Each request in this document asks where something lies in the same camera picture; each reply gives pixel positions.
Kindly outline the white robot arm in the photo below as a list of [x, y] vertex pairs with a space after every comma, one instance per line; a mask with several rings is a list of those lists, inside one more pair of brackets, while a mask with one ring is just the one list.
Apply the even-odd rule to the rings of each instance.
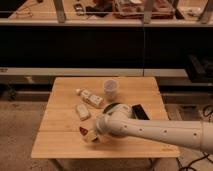
[[99, 135], [138, 137], [213, 154], [213, 123], [202, 121], [140, 120], [133, 110], [117, 104], [103, 112], [85, 135], [92, 142]]

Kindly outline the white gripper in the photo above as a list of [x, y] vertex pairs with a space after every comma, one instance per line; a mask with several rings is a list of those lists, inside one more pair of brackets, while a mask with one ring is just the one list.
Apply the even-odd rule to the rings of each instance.
[[[94, 124], [95, 130], [98, 134], [104, 135], [108, 133], [107, 119], [105, 117], [98, 117]], [[84, 140], [88, 143], [94, 142], [98, 139], [98, 135], [94, 131], [89, 131]]]

